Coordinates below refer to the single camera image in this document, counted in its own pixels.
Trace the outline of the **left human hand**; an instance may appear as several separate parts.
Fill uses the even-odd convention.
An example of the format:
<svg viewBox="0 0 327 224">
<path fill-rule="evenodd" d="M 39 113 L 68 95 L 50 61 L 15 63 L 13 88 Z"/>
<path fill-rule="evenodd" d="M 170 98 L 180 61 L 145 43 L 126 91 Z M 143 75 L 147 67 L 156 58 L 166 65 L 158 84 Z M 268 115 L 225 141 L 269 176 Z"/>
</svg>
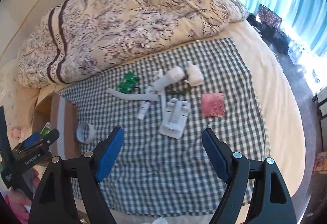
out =
<svg viewBox="0 0 327 224">
<path fill-rule="evenodd" d="M 14 189 L 1 191 L 1 194 L 17 219 L 21 223 L 28 223 L 29 212 L 26 210 L 26 206 L 32 204 L 31 200 Z"/>
</svg>

